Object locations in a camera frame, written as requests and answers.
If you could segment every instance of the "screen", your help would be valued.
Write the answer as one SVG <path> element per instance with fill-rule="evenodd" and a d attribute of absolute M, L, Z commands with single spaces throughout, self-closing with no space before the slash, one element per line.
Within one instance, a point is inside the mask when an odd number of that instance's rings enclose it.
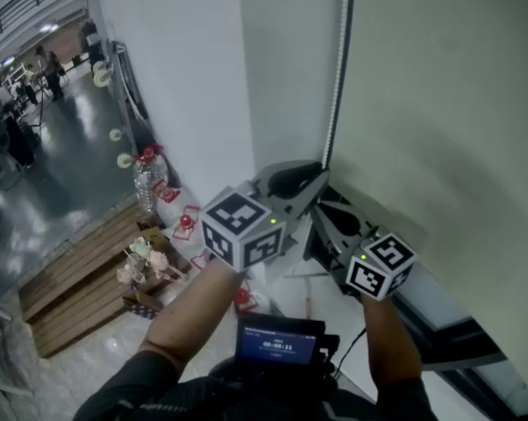
<path fill-rule="evenodd" d="M 242 359 L 267 360 L 308 365 L 317 337 L 297 333 L 265 331 L 245 327 L 239 356 Z"/>

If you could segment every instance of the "plastic bottle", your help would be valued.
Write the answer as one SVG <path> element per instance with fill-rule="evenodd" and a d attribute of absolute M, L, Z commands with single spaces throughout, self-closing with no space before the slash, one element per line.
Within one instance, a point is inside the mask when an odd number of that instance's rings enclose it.
<path fill-rule="evenodd" d="M 143 155 L 135 157 L 133 165 L 133 181 L 139 206 L 148 214 L 157 212 L 157 196 L 153 187 L 161 180 L 168 180 L 167 163 L 155 152 L 156 147 L 162 150 L 162 146 L 148 146 Z"/>

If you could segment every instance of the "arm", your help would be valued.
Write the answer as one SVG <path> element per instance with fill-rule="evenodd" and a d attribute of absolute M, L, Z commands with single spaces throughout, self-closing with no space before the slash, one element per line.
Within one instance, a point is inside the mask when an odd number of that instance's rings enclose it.
<path fill-rule="evenodd" d="M 362 295 L 367 327 L 369 370 L 380 389 L 394 383 L 420 379 L 422 361 L 390 299 L 375 301 Z"/>
<path fill-rule="evenodd" d="M 243 279 L 244 274 L 212 260 L 151 323 L 139 351 L 167 358 L 180 376 L 218 326 Z"/>

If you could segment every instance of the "sleeve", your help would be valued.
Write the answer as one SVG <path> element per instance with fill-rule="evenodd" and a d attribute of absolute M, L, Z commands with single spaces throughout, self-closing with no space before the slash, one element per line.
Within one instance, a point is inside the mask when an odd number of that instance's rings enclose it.
<path fill-rule="evenodd" d="M 391 385 L 379 390 L 377 410 L 387 421 L 416 419 L 437 421 L 421 379 Z"/>
<path fill-rule="evenodd" d="M 111 421 L 122 411 L 159 399 L 177 382 L 170 361 L 151 351 L 137 353 L 81 406 L 74 421 Z"/>

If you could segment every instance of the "black cable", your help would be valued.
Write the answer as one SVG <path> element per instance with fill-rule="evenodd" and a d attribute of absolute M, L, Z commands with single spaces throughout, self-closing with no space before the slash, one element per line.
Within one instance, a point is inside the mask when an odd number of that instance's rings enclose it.
<path fill-rule="evenodd" d="M 342 357 L 342 360 L 338 364 L 338 368 L 336 368 L 336 373 L 334 373 L 334 379 L 338 380 L 340 378 L 340 375 L 342 374 L 342 372 L 340 371 L 340 369 L 342 368 L 342 362 L 344 361 L 346 356 L 350 353 L 350 351 L 352 351 L 353 346 L 358 342 L 359 339 L 361 339 L 361 337 L 365 335 L 365 333 L 366 333 L 366 328 L 364 327 L 363 330 L 358 334 L 358 336 L 355 339 L 353 339 L 352 344 L 350 345 L 350 347 L 344 354 L 344 357 Z"/>

